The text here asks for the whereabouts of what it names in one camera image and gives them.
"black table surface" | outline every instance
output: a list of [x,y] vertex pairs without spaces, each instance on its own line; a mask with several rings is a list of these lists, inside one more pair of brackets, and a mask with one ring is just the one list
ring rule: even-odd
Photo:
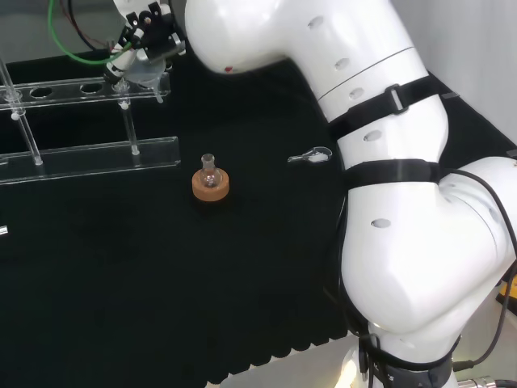
[[[65,58],[10,68],[17,83],[100,72]],[[334,149],[294,66],[228,78],[190,55],[171,85],[133,115],[139,138],[179,137],[180,168],[0,187],[2,386],[200,388],[347,333],[323,292],[337,279],[339,160],[286,165]],[[445,105],[443,165],[513,148],[461,99]],[[116,103],[27,116],[42,149],[124,140]],[[24,150],[8,113],[0,123],[0,153]],[[221,205],[191,195],[205,153],[231,178]]]

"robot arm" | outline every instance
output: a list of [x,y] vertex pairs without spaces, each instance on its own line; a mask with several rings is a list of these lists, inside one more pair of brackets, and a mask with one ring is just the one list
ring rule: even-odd
[[185,53],[183,34],[168,5],[153,0],[115,0],[115,5],[126,25],[112,52],[128,42],[133,49],[106,65],[104,76],[110,83],[116,84],[137,58],[154,63]]
[[[128,20],[125,39],[138,45],[154,24],[149,2],[116,5]],[[188,0],[186,26],[195,53],[215,72],[246,72],[284,58],[299,67],[357,183],[349,191],[343,246],[348,296],[385,353],[406,365],[429,365],[425,373],[391,368],[389,380],[457,388],[448,354],[515,253],[478,183],[432,177],[448,118],[439,96],[422,92],[427,70],[391,2]],[[128,53],[108,72],[118,78],[132,60]],[[372,115],[372,103],[388,113]],[[513,160],[488,158],[465,170],[488,181],[517,220]],[[383,377],[375,376],[375,387],[382,386]]]

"strap buckle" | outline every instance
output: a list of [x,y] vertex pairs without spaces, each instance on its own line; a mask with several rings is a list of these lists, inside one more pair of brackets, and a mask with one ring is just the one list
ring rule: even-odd
[[401,98],[402,94],[399,92],[400,89],[401,86],[399,84],[395,84],[385,90],[385,94],[391,97],[391,103],[394,110],[393,114],[395,116],[401,115],[402,113],[405,113],[410,110],[410,105],[408,103],[405,103],[404,100]]

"orange base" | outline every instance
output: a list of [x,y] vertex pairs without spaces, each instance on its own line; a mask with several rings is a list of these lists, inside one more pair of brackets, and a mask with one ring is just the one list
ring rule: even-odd
[[203,202],[217,202],[228,195],[229,176],[226,174],[226,171],[222,169],[219,170],[221,171],[222,181],[216,188],[207,188],[201,184],[201,170],[197,171],[194,176],[192,176],[192,192],[198,200],[202,200]]

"clear acrylic rack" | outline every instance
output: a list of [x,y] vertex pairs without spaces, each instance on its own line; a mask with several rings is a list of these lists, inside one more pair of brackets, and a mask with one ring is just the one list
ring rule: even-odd
[[[180,164],[178,138],[138,141],[131,113],[134,99],[162,100],[170,94],[168,73],[162,74],[154,90],[126,80],[113,86],[103,78],[15,85],[0,55],[0,80],[0,111],[11,111],[11,119],[18,123],[28,148],[26,152],[0,155],[0,185]],[[27,120],[28,109],[109,101],[120,107],[127,141],[53,150],[38,148]]]

